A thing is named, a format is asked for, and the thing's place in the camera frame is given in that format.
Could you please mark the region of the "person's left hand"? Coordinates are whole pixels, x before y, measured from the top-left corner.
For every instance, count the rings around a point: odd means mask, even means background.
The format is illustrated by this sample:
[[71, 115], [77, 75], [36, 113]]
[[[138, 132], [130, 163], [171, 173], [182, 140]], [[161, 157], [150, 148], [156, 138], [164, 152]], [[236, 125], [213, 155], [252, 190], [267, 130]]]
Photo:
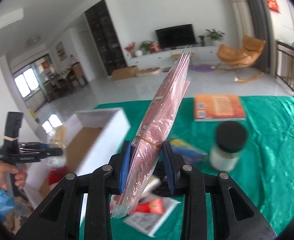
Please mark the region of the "person's left hand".
[[7, 191], [7, 185], [5, 181], [6, 174], [14, 174], [15, 182], [14, 184], [19, 189], [22, 189], [25, 185], [27, 178], [26, 165], [22, 164], [20, 168], [15, 167], [14, 165], [0, 162], [0, 189]]

